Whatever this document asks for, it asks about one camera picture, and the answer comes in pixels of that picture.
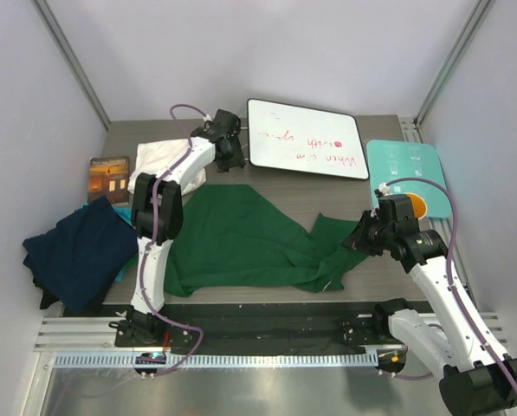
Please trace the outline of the green t-shirt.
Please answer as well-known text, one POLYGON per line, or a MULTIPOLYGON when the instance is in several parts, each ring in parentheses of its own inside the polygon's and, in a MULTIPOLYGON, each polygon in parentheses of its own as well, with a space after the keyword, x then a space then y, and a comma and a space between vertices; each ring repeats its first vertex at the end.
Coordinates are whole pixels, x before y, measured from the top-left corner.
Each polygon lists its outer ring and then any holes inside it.
POLYGON ((344 274, 367 258, 344 246, 356 225, 319 214, 307 231, 249 185, 204 185, 184 205, 164 290, 181 297, 212 287, 340 291, 344 274))

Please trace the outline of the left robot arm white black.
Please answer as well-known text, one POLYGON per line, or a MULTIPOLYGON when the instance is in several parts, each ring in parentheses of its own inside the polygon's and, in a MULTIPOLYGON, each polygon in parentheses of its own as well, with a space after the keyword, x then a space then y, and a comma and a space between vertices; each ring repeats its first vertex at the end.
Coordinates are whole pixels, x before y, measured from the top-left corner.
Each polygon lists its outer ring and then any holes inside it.
POLYGON ((134 180, 132 224, 138 237, 139 262, 132 300, 125 318, 110 324, 118 347, 155 346, 172 326, 160 314, 165 306, 165 271, 174 239, 184 222, 182 191, 214 163, 221 172, 246 164, 239 140, 241 119, 219 109, 188 135, 179 154, 153 173, 134 180))

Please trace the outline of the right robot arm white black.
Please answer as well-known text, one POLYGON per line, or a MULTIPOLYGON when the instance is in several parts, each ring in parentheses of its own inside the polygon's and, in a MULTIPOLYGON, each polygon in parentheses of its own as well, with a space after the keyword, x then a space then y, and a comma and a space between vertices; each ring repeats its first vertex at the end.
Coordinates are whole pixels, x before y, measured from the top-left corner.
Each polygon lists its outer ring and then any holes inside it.
POLYGON ((389 253, 426 296, 440 333, 403 298, 375 306, 372 332, 414 352, 437 379, 451 414, 488 415, 517 406, 517 358, 481 318, 440 235, 421 230, 410 196, 378 195, 378 207, 363 212, 344 245, 371 257, 389 253))

